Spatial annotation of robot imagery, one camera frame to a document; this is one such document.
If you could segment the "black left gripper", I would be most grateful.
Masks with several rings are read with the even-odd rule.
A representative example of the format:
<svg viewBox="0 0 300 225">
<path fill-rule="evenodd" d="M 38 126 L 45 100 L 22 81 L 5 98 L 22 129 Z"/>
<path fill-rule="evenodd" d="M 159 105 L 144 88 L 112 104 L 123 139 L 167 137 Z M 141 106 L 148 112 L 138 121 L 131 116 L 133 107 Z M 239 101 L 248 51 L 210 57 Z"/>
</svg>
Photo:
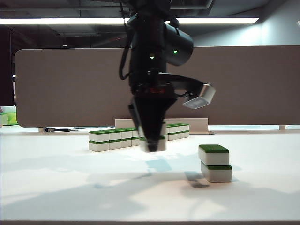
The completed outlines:
<svg viewBox="0 0 300 225">
<path fill-rule="evenodd" d="M 132 72 L 129 86 L 134 95 L 128 105 L 139 137 L 145 137 L 149 152 L 158 151 L 165 112 L 176 102 L 174 87 L 158 71 Z"/>
</svg>

